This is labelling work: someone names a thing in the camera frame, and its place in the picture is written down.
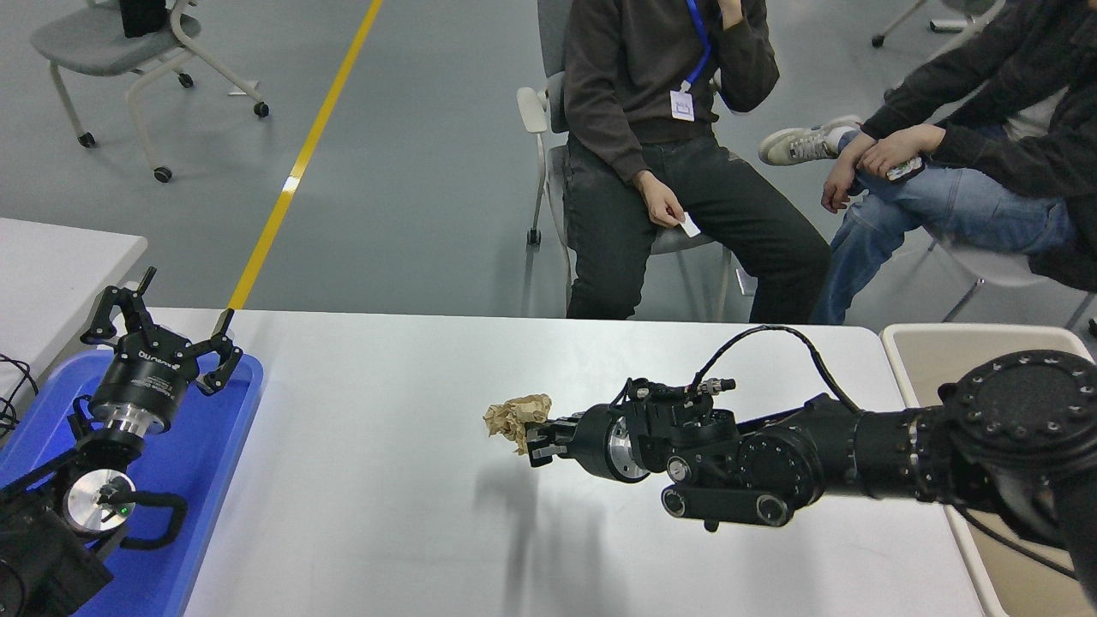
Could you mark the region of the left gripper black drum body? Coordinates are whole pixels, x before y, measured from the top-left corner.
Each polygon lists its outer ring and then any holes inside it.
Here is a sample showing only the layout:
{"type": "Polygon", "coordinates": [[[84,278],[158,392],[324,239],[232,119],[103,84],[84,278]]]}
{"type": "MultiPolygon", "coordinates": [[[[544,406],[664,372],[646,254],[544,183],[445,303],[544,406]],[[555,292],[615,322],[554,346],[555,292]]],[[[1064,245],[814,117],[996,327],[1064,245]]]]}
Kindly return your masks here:
{"type": "Polygon", "coordinates": [[[176,417],[199,374],[194,358],[176,354],[167,344],[148,349],[137,338],[115,344],[115,356],[89,405],[93,416],[106,417],[111,410],[129,404],[156,417],[176,417]]]}

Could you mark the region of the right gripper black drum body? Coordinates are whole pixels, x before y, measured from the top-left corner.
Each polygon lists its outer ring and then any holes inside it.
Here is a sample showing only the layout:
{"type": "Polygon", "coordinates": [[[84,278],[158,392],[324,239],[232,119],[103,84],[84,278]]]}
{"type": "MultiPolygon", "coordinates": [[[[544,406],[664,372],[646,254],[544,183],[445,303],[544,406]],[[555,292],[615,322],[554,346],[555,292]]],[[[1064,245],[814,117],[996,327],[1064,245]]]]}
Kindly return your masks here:
{"type": "Polygon", "coordinates": [[[608,406],[593,406],[584,412],[573,434],[572,459],[593,476],[638,482],[638,461],[633,453],[626,418],[608,406]]]}

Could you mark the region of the person's right hand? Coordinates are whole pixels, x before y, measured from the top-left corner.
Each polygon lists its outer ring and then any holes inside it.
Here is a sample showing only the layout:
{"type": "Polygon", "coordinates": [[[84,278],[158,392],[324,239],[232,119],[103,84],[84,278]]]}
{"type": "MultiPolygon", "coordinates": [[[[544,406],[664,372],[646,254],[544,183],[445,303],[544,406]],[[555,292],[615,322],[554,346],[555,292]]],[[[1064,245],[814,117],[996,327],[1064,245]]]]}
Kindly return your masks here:
{"type": "Polygon", "coordinates": [[[632,183],[647,207],[651,223],[661,228],[672,228],[685,222],[686,214],[671,188],[659,180],[653,171],[640,171],[632,183]]]}
{"type": "Polygon", "coordinates": [[[842,207],[848,206],[858,164],[857,157],[839,157],[835,161],[823,184],[819,206],[834,214],[838,214],[842,207]]]}

